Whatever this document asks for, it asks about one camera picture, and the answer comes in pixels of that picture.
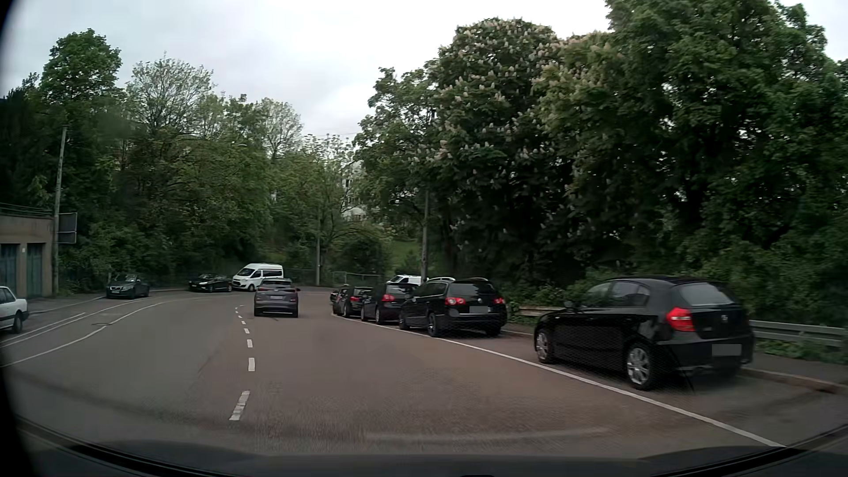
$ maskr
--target black convertible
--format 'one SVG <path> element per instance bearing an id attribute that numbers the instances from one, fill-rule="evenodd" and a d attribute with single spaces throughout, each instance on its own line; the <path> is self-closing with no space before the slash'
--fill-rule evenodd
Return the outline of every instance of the black convertible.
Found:
<path id="1" fill-rule="evenodd" d="M 191 291 L 232 291 L 230 277 L 218 273 L 201 273 L 188 281 L 188 289 Z"/>

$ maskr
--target tire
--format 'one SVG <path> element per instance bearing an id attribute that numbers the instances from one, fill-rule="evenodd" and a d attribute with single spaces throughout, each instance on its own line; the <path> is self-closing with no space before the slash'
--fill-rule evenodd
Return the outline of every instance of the tire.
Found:
<path id="1" fill-rule="evenodd" d="M 556 362 L 554 337 L 547 328 L 536 334 L 536 337 L 533 339 L 533 348 L 536 350 L 536 358 L 542 364 L 553 364 Z"/>
<path id="2" fill-rule="evenodd" d="M 436 315 L 430 313 L 427 315 L 427 334 L 432 336 L 433 338 L 438 338 L 444 335 L 444 330 L 438 324 L 438 320 L 436 319 Z"/>
<path id="3" fill-rule="evenodd" d="M 24 317 L 20 314 L 20 311 L 14 314 L 14 321 L 12 322 L 12 333 L 18 334 L 24 330 Z"/>
<path id="4" fill-rule="evenodd" d="M 410 329 L 410 325 L 406 324 L 406 317 L 403 312 L 398 315 L 398 329 L 402 329 L 404 331 L 409 331 Z"/>
<path id="5" fill-rule="evenodd" d="M 636 342 L 624 355 L 628 382 L 637 390 L 654 389 L 662 380 L 664 367 L 656 351 L 645 343 Z"/>

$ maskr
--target building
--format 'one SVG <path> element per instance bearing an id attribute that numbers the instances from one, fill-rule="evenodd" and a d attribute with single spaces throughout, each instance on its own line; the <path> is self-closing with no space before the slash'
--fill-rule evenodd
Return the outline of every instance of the building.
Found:
<path id="1" fill-rule="evenodd" d="M 53 218 L 48 211 L 0 205 L 0 284 L 15 296 L 53 294 Z"/>

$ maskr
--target garage door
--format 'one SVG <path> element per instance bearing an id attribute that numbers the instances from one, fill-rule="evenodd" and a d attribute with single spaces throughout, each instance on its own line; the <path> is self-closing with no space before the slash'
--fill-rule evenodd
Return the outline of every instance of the garage door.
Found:
<path id="1" fill-rule="evenodd" d="M 26 245 L 26 297 L 42 296 L 44 244 Z"/>

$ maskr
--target sidewalk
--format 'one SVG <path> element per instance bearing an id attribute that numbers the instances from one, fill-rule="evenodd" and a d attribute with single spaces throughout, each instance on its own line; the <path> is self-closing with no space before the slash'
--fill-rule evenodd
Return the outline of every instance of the sidewalk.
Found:
<path id="1" fill-rule="evenodd" d="M 183 291 L 187 289 L 186 287 L 153 287 L 150 289 L 152 293 L 159 291 Z M 56 298 L 47 297 L 47 298 L 32 298 L 26 301 L 27 309 L 29 310 L 31 315 L 36 315 L 38 313 L 46 313 L 48 311 L 53 310 L 61 310 L 62 308 L 67 308 L 68 306 L 80 305 L 80 303 L 86 303 L 88 301 L 99 300 L 104 297 L 103 292 L 97 293 L 80 293 L 77 295 L 70 296 L 58 296 Z"/>
<path id="2" fill-rule="evenodd" d="M 507 323 L 504 331 L 533 334 L 533 327 Z M 768 379 L 836 394 L 848 395 L 848 366 L 827 362 L 805 361 L 754 352 L 754 361 L 742 368 L 740 374 Z"/>

